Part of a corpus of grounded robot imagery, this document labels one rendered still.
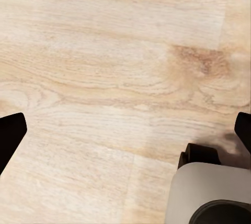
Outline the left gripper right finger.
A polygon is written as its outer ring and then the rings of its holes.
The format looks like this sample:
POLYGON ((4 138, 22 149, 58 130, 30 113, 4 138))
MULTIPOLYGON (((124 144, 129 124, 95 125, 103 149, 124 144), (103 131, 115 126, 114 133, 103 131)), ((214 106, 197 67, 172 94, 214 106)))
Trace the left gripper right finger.
POLYGON ((251 114, 239 112, 234 130, 251 154, 251 114))

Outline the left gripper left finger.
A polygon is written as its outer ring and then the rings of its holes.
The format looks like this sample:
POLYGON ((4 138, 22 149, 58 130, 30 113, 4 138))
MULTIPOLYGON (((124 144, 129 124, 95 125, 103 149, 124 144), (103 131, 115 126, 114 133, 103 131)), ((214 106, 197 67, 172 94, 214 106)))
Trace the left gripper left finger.
POLYGON ((0 118, 0 175, 27 133, 22 112, 0 118))

